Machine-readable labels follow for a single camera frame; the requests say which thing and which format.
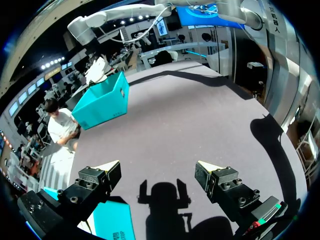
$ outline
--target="teal carton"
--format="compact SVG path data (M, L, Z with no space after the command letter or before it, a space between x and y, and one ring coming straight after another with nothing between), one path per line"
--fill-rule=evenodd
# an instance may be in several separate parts
M129 84L118 72L91 86L74 107L72 115L87 130L127 113Z

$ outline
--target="computer monitor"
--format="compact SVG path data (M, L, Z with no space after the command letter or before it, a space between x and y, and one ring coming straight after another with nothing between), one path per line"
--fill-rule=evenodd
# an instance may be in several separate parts
M45 78L42 77L40 78L38 81L36 81L36 86L39 87L41 84L43 84L45 82Z
M27 92L25 91L24 93L22 93L22 95L18 98L19 104L21 105L26 99L27 99L28 95Z
M165 21L163 19L156 24L156 27L158 28L160 36L164 36L168 34Z
M36 90L36 84L33 84L31 87L28 88L28 94L32 94Z
M12 117L18 109L18 103L15 101L9 109L10 117Z

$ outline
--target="cable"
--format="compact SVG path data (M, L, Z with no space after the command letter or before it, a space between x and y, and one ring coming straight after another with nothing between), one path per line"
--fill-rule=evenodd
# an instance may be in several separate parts
M107 38L108 38L109 40L112 40L112 41L115 41L115 42L118 42L118 43L123 43L123 44L136 42L136 41L142 39L142 38L151 30L151 28L156 24L158 18L165 12L165 10L167 10L167 9L170 8L170 7L171 7L171 5L167 6L165 9L163 9L163 10L160 12L160 14L155 18L155 20L153 21L153 23L151 24L151 26L150 26L141 36L139 36L139 37L137 37L137 38L135 38L135 39L132 39L132 40L129 40L129 41L120 41L120 40L117 40L117 39L108 37L108 35L107 35Z

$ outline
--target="man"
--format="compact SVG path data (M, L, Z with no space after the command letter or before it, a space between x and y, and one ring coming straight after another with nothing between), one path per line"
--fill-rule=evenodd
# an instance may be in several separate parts
M80 126L73 119L71 112L67 108L59 109L59 103L55 98L46 100L44 109L50 115L48 132L53 142L75 151L78 146Z
M71 95L72 94L72 91L71 91L71 88L72 88L72 84L71 83L67 83L66 81L63 83L63 85L65 86L65 90L66 90L66 93L68 95Z

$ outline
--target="monitor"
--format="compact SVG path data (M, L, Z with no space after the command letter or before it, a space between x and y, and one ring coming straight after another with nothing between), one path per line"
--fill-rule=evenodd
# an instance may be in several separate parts
M32 94L36 90L36 84L33 84L31 87L28 88L28 94Z
M41 84L43 84L45 82L45 78L42 77L40 78L38 81L36 81L36 86L39 87Z
M191 5L188 7L177 6L176 9L182 26L213 25L241 28L236 22L219 18L216 4Z
M160 36L164 36L168 34L165 21L163 19L156 24L156 27L158 28Z
M18 103L15 101L9 109L10 117L12 117L18 109Z
M27 92L25 91L22 95L18 98L19 104L21 105L27 99Z

